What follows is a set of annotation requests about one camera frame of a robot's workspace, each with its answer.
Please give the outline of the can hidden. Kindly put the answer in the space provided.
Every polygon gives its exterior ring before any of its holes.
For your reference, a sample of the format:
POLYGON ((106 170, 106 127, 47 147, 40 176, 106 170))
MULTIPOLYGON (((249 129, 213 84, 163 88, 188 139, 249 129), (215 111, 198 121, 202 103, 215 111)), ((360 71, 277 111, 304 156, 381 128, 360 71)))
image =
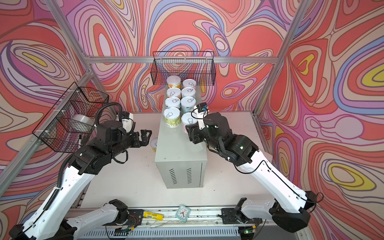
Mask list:
POLYGON ((163 112, 166 126, 177 128, 181 124, 181 112, 178 108, 168 108, 163 112))

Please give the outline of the teal label can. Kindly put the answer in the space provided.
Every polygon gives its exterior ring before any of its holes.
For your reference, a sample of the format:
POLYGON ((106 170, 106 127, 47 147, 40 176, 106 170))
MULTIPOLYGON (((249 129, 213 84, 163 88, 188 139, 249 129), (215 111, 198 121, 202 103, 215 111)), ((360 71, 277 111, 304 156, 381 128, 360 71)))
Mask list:
POLYGON ((181 99, 181 110, 183 114, 191 113, 192 110, 195 108, 195 106, 196 106, 195 98, 187 96, 181 99))
POLYGON ((182 97, 185 98, 185 97, 192 97, 192 98, 195 98, 196 97, 196 90, 192 87, 185 87, 182 89, 181 91, 182 93, 182 97))

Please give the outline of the teal label can front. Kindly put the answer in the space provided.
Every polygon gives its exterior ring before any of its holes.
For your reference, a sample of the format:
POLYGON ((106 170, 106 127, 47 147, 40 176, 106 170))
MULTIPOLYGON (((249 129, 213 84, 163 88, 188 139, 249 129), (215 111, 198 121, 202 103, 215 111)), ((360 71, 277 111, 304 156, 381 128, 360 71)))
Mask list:
POLYGON ((195 98, 196 97, 196 90, 192 87, 185 87, 182 89, 181 91, 182 93, 182 97, 185 98, 185 97, 192 97, 192 98, 195 98))

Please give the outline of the pink flower label can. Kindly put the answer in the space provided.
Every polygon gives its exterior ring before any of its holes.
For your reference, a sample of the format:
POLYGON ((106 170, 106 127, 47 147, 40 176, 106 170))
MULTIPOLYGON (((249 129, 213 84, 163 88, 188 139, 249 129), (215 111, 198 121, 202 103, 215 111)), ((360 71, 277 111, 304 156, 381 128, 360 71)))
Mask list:
POLYGON ((196 89, 197 82, 193 79, 186 79, 183 81, 184 88, 193 88, 196 89))

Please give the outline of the orange label can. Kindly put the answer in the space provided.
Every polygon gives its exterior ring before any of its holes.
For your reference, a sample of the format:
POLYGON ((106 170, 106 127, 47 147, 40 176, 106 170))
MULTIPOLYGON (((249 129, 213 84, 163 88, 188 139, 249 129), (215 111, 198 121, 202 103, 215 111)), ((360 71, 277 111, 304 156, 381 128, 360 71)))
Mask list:
POLYGON ((169 76, 169 77, 167 77, 166 82, 167 82, 167 85, 169 88, 180 89, 181 85, 182 85, 182 81, 181 81, 181 78, 179 76, 169 76))

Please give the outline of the yellow label can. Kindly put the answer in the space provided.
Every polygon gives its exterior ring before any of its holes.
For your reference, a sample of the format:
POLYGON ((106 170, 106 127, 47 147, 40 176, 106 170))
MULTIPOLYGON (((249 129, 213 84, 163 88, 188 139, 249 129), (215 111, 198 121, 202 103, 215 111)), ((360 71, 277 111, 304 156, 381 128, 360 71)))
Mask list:
POLYGON ((158 138, 152 139, 150 142, 150 145, 151 145, 153 152, 156 152, 157 151, 157 145, 158 145, 158 138))

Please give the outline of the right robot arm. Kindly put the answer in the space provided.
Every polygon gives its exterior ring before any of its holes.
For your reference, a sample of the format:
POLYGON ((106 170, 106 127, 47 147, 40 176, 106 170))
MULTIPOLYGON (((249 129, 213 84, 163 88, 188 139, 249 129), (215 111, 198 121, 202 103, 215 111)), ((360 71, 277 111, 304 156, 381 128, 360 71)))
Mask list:
POLYGON ((234 208, 239 222, 272 220, 290 233, 308 226, 309 209, 316 206, 317 194, 304 191, 289 181, 250 138, 233 134, 227 118, 219 113, 209 114, 187 125, 186 130, 192 143, 205 143, 210 152, 233 164, 239 173, 254 177, 272 194, 272 199, 264 201, 242 198, 234 208))

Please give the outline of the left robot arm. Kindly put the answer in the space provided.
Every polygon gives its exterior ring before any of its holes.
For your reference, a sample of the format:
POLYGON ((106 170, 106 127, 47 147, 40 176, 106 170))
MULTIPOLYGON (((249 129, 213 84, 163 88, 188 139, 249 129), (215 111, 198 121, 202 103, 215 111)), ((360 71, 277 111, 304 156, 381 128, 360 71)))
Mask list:
POLYGON ((103 167, 112 161, 120 164, 116 157, 127 154, 129 148, 149 144, 152 131, 136 132, 135 124, 126 130, 121 120, 96 123, 96 137, 63 161, 57 185, 49 197, 28 220, 11 228, 10 237, 13 240, 76 240, 105 224, 125 225, 130 217, 128 207, 117 199, 78 218, 65 219, 65 216, 103 167))

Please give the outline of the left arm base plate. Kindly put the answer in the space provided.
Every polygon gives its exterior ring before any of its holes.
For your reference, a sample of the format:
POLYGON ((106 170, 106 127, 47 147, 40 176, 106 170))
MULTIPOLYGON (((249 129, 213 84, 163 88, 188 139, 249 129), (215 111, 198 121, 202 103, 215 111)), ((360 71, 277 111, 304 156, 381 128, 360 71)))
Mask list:
POLYGON ((142 209, 128 209, 126 211, 119 211, 117 218, 105 226, 128 226, 137 227, 141 225, 144 210, 142 209))

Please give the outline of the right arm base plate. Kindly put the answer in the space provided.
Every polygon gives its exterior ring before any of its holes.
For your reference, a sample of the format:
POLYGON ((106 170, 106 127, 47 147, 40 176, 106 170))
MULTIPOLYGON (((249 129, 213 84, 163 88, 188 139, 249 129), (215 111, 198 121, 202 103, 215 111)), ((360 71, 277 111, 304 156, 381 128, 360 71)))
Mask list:
POLYGON ((222 219, 223 224, 252 224, 259 225, 263 223, 263 220, 260 218, 248 218, 244 215, 241 210, 236 210, 235 208, 222 208, 221 214, 218 215, 222 219))

